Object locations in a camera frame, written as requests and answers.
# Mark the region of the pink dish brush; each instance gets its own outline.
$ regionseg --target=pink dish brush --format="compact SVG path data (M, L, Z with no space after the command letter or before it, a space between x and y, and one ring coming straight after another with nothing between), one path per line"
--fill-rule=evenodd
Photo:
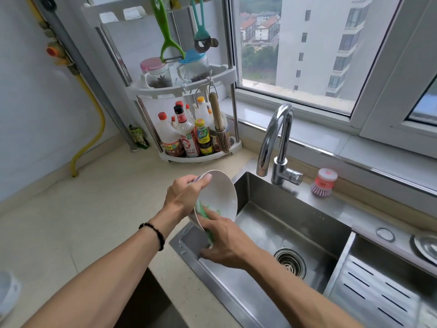
M332 169L322 168L317 173L317 177L309 189L315 195L327 197L332 194L332 188L334 187L337 177L337 173Z

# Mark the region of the bamboo brush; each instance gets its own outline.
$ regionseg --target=bamboo brush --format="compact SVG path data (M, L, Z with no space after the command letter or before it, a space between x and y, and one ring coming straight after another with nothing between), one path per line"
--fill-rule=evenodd
M211 104L212 114L214 115L218 144L223 152L229 154L232 144L226 135L226 129L220 114L219 98L216 93L212 92L209 94L209 103Z

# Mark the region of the chrome faucet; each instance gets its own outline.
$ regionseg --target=chrome faucet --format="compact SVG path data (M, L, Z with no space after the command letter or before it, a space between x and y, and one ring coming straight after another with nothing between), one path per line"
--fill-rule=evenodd
M293 124L293 106L291 104L283 104L273 114L267 127L266 136L263 145L259 151L257 175L261 177L267 176L269 169L269 162L272 155L274 143L279 129L282 126L281 141L279 143L279 152L277 157L273 160L273 175L272 183L282 184L284 180L300 185L303 180L303 174L287 168L287 145L290 138L290 131Z

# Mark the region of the sink drain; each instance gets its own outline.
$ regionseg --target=sink drain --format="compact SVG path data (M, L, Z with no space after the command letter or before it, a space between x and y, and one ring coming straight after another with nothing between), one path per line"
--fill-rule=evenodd
M303 279L306 274L306 266L302 257L289 248L283 248L275 253L276 260L287 268L288 271Z

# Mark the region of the red roof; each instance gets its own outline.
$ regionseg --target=red roof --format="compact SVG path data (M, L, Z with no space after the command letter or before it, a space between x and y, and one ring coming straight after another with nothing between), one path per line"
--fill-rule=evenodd
M241 29L245 30L249 26L253 25L255 22L256 22L255 18L249 18L247 21L244 21L244 22L241 23Z
M266 29L268 29L269 27L271 27L273 24L275 24L277 21L277 17L276 16L272 16L270 17L267 21L265 21L264 23L261 24L261 26L264 26Z

